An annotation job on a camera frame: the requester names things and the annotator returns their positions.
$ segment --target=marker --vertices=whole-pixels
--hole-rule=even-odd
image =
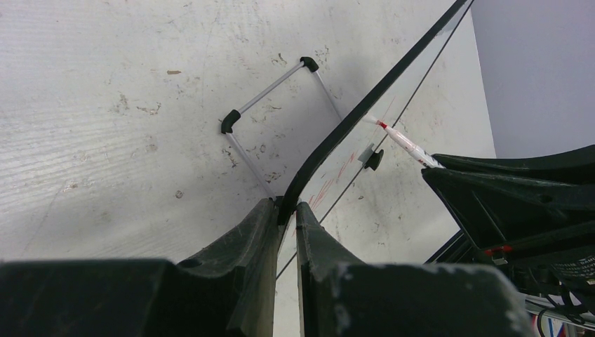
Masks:
[[[421,165],[427,168],[438,168],[444,169],[445,167],[440,165],[437,160],[435,160],[432,156],[430,156],[427,152],[424,151],[421,147],[417,146],[414,142],[412,142],[409,138],[405,137],[404,134],[398,132],[397,130],[391,128],[390,126],[386,125],[382,121],[379,121],[377,118],[372,116],[364,116],[363,120],[367,123],[380,125],[389,137],[394,140],[395,143],[399,144],[400,147],[405,149],[407,153],[413,157],[416,161],[418,161]]]

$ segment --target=bolt hole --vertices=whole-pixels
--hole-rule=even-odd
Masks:
[[[199,260],[195,260],[193,258],[188,258],[187,260],[180,261],[178,265],[182,268],[194,268],[202,265],[203,263]]]
[[[548,203],[550,203],[550,202],[552,202],[554,200],[554,198],[552,198],[552,197],[550,197],[549,195],[546,195],[546,194],[540,194],[539,195],[539,198],[540,198],[540,202],[542,204],[548,204]]]

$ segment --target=whiteboard stand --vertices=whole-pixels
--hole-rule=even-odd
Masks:
[[[339,109],[337,108],[337,103],[335,102],[335,99],[333,98],[333,95],[330,94],[330,91],[328,90],[328,88],[326,88],[326,86],[324,85],[324,82],[322,81],[322,77],[318,73],[319,66],[317,65],[316,61],[314,61],[312,58],[309,58],[309,57],[303,57],[303,58],[300,58],[300,63],[298,63],[293,68],[291,68],[291,70],[286,72],[283,76],[279,77],[279,79],[277,79],[275,82],[273,82],[273,84],[268,86],[261,93],[256,95],[256,97],[251,99],[250,102],[246,103],[243,107],[239,108],[238,110],[232,110],[229,114],[227,114],[227,116],[221,122],[221,133],[223,133],[227,137],[229,144],[231,144],[234,147],[234,149],[239,153],[242,160],[244,160],[244,162],[248,165],[248,167],[250,168],[252,173],[254,173],[254,176],[258,179],[258,182],[260,183],[262,188],[265,189],[267,196],[269,198],[272,198],[273,200],[275,200],[276,195],[271,190],[271,187],[269,186],[269,184],[265,181],[265,177],[263,177],[259,173],[256,165],[252,162],[252,160],[250,160],[250,157],[248,156],[246,151],[244,151],[243,147],[238,142],[238,139],[236,138],[236,136],[234,136],[234,131],[232,130],[232,127],[235,124],[235,122],[237,122],[241,118],[241,115],[244,112],[248,111],[248,109],[250,109],[254,104],[256,104],[259,100],[261,100],[263,97],[265,97],[268,93],[273,91],[273,89],[275,89],[277,86],[279,86],[279,84],[283,83],[283,81],[288,79],[291,75],[295,74],[300,68],[303,68],[303,67],[308,68],[308,70],[314,75],[314,78],[316,79],[316,81],[320,84],[320,86],[324,90],[326,97],[328,97],[330,104],[333,106],[335,113],[339,117],[339,121],[343,120],[343,117],[341,117],[341,114],[339,113]]]

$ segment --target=gray floor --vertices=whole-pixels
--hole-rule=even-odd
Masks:
[[[195,253],[265,196],[218,119],[304,55],[347,113],[452,3],[34,2],[0,8],[6,260]],[[283,194],[336,123],[303,71],[235,128]],[[494,156],[470,17],[399,128],[429,152]],[[417,163],[394,146],[383,161],[324,225],[366,261],[420,262],[456,225]],[[295,266],[277,288],[276,335],[297,336]]]

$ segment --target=gray wall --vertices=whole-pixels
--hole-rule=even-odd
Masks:
[[[479,61],[496,155],[595,143],[595,1],[476,0]]]

